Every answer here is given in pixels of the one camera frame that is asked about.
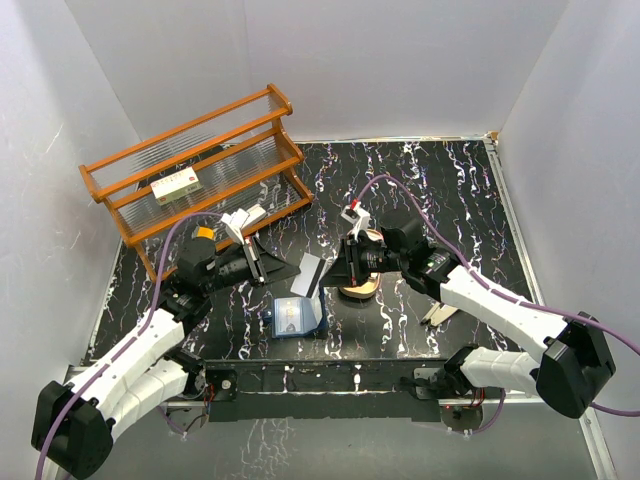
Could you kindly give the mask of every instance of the wooden rack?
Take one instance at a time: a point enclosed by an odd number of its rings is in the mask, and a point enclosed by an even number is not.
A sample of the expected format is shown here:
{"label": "wooden rack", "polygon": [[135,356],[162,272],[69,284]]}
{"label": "wooden rack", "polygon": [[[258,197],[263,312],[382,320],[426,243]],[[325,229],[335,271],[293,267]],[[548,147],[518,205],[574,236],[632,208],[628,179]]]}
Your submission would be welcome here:
{"label": "wooden rack", "polygon": [[[245,234],[312,201],[313,195],[294,169],[303,160],[302,152],[282,126],[281,117],[291,113],[287,97],[269,84],[264,90],[120,153],[81,165],[80,173],[93,199],[106,205],[124,243],[136,249],[155,280],[155,269],[141,243],[185,215],[213,210],[219,202],[240,196],[275,176],[286,179],[295,189],[295,201],[278,210],[265,208],[269,215]],[[186,166],[193,167],[203,188],[158,205],[150,183]],[[229,243],[224,239],[217,247]]]}

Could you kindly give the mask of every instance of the black metal frame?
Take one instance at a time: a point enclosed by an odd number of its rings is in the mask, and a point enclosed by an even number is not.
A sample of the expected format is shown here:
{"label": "black metal frame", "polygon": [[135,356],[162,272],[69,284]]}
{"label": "black metal frame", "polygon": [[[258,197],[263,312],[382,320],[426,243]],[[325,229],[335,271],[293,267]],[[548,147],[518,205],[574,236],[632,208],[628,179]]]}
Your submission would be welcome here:
{"label": "black metal frame", "polygon": [[439,422],[435,397],[418,398],[416,368],[444,359],[208,360],[214,388],[209,420],[256,418],[411,418]]}

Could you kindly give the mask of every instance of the black marbled tabletop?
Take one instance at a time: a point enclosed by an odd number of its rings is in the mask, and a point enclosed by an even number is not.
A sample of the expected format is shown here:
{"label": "black marbled tabletop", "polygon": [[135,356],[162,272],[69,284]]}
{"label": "black marbled tabletop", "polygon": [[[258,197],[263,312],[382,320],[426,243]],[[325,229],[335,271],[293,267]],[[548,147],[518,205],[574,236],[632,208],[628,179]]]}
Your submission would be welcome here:
{"label": "black marbled tabletop", "polygon": [[[304,252],[334,258],[339,238],[349,229],[340,218],[342,207],[374,175],[388,173],[406,184],[439,231],[457,243],[484,275],[529,296],[483,142],[330,143],[301,148],[305,161],[297,171],[315,200],[259,232],[268,250],[293,264]],[[373,223],[376,215],[406,210],[408,205],[404,193],[387,182],[363,199]],[[157,251],[160,246],[158,240],[147,248]],[[244,283],[217,292],[214,311],[186,339],[185,347],[205,359],[234,360],[448,357],[471,342],[514,347],[499,332],[462,312],[434,330],[420,325],[433,300],[391,273],[383,275],[381,288],[368,301],[345,299],[336,289],[327,289],[326,330],[306,338],[273,339],[271,327],[262,324],[258,314],[274,298],[291,296],[291,283],[289,279],[260,288]],[[104,355],[135,325],[149,306],[151,289],[138,256],[123,247],[86,362]]]}

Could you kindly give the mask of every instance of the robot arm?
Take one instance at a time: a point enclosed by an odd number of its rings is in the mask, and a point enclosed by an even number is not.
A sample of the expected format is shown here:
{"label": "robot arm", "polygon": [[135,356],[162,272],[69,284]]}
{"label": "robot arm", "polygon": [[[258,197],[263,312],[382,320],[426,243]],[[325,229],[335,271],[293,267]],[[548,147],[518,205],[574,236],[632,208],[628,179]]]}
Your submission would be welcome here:
{"label": "robot arm", "polygon": [[223,217],[235,244],[222,253],[216,251],[213,232],[196,228],[178,255],[176,270],[162,282],[158,309],[145,312],[131,332],[71,382],[54,381],[40,392],[31,438],[37,450],[63,407],[86,388],[56,430],[47,456],[75,478],[87,478],[138,419],[171,397],[197,393],[194,383],[202,364],[180,345],[210,312],[210,295],[247,280],[267,284],[300,273],[265,251],[257,238],[242,236],[241,229],[263,214],[256,206]]}
{"label": "robot arm", "polygon": [[524,297],[474,272],[485,288],[452,252],[424,237],[417,218],[395,211],[383,215],[383,241],[373,241],[359,228],[359,212],[359,204],[345,209],[343,217],[354,228],[341,240],[323,286],[356,286],[372,272],[400,272],[414,290],[475,316],[524,350],[464,347],[430,379],[433,390],[464,395],[474,387],[515,389],[539,395],[559,413],[579,418],[615,373],[602,331],[526,308],[521,305],[527,302]]}

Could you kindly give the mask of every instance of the white wall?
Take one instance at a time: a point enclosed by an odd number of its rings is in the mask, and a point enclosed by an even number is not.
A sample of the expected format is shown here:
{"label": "white wall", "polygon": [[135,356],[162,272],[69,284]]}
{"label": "white wall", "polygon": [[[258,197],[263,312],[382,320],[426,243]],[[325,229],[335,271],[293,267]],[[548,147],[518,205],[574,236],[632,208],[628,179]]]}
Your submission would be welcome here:
{"label": "white wall", "polygon": [[66,2],[143,139],[253,93],[241,1]]}
{"label": "white wall", "polygon": [[[640,3],[574,0],[500,135],[516,213],[548,304],[640,342]],[[639,359],[615,340],[601,404],[640,409]],[[599,415],[622,479],[640,419]]]}
{"label": "white wall", "polygon": [[252,81],[289,96],[295,138],[498,130],[566,3],[245,1]]}
{"label": "white wall", "polygon": [[62,0],[0,2],[0,476],[32,478],[38,393],[80,360],[118,246],[77,169],[138,141]]}
{"label": "white wall", "polygon": [[332,139],[502,128],[567,0],[67,3],[141,137],[273,82]]}

